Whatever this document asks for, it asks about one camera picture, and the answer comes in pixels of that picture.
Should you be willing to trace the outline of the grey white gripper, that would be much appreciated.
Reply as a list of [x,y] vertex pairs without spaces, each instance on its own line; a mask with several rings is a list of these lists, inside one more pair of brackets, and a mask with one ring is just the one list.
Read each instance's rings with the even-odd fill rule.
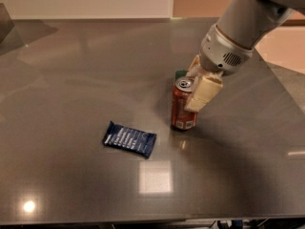
[[213,73],[234,74],[252,57],[253,52],[253,49],[238,46],[217,25],[212,25],[201,42],[199,55],[193,59],[187,72],[187,76],[193,79],[193,85],[185,110],[199,112],[223,88],[222,78],[212,73],[203,75],[203,68]]

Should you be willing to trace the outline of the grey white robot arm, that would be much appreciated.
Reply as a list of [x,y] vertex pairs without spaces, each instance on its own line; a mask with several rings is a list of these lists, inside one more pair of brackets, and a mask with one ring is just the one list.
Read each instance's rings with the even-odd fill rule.
[[294,12],[305,11],[305,0],[232,0],[201,42],[188,76],[194,79],[185,109],[198,112],[223,87],[222,77],[236,73],[255,45]]

